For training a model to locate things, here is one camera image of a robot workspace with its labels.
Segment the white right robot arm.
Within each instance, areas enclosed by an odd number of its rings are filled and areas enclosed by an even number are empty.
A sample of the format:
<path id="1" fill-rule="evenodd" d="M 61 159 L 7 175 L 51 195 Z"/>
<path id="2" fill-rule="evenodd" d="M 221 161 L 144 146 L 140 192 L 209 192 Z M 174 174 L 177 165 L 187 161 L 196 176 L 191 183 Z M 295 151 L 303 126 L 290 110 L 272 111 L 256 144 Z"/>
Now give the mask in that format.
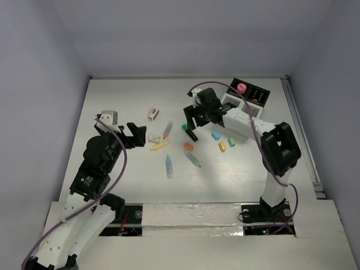
<path id="1" fill-rule="evenodd" d="M 193 88 L 188 96 L 192 105 L 183 111 L 190 129 L 213 123 L 256 142 L 267 170 L 265 189 L 259 204 L 249 206 L 241 216 L 245 223 L 275 221 L 285 207 L 290 173 L 302 155 L 290 125 L 269 123 L 232 103 L 221 103 L 212 88 Z"/>

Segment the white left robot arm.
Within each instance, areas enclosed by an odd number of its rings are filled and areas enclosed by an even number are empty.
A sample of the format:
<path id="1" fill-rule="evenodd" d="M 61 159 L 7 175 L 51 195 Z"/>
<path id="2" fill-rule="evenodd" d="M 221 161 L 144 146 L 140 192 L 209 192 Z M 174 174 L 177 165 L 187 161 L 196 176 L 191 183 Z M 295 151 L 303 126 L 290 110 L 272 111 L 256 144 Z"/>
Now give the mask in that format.
<path id="1" fill-rule="evenodd" d="M 126 136 L 122 126 L 103 120 L 94 127 L 99 134 L 87 142 L 58 223 L 32 248 L 22 269 L 78 269 L 79 261 L 110 223 L 127 221 L 124 199 L 111 194 L 107 185 L 120 154 L 145 145 L 147 128 L 127 123 L 131 136 Z"/>

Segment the green cap black highlighter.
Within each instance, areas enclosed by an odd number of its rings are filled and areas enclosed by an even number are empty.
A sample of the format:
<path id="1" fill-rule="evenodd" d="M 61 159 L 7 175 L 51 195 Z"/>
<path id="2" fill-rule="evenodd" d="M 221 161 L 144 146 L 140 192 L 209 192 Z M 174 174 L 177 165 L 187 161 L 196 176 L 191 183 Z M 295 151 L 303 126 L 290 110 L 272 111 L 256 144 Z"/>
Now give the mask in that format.
<path id="1" fill-rule="evenodd" d="M 194 132 L 188 127 L 187 124 L 182 125 L 182 129 L 185 131 L 185 133 L 192 139 L 194 142 L 198 141 L 198 137 L 194 134 Z"/>

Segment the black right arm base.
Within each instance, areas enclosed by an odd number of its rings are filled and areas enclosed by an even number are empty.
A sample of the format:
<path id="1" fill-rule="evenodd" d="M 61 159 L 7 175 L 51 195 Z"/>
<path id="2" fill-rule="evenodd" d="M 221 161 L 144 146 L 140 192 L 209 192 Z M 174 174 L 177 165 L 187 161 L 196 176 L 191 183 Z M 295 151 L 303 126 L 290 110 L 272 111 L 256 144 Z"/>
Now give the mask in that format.
<path id="1" fill-rule="evenodd" d="M 245 236 L 293 235 L 295 227 L 290 220 L 290 205 L 285 202 L 275 210 L 262 204 L 241 205 L 237 218 L 243 223 Z"/>

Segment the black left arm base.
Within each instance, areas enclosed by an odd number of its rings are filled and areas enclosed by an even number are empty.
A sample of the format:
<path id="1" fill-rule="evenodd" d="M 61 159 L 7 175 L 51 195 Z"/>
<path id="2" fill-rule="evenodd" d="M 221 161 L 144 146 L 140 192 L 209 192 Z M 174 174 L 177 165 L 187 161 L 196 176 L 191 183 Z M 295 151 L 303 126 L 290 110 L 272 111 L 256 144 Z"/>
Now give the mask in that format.
<path id="1" fill-rule="evenodd" d="M 115 218 L 113 222 L 102 230 L 100 236 L 142 236 L 142 216 L 142 204 L 126 205 L 122 217 Z"/>

